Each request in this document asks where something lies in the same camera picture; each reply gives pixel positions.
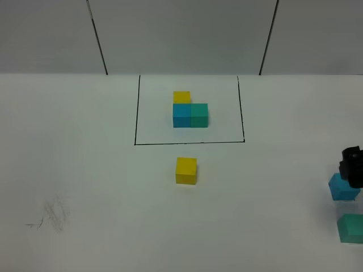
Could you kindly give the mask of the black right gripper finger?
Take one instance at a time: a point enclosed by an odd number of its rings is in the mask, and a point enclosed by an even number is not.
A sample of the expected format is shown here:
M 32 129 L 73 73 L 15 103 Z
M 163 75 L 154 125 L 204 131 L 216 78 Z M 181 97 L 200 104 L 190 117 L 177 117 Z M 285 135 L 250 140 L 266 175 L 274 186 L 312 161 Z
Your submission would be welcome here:
M 362 150 L 359 146 L 348 147 L 342 151 L 339 163 L 341 178 L 352 188 L 362 188 Z

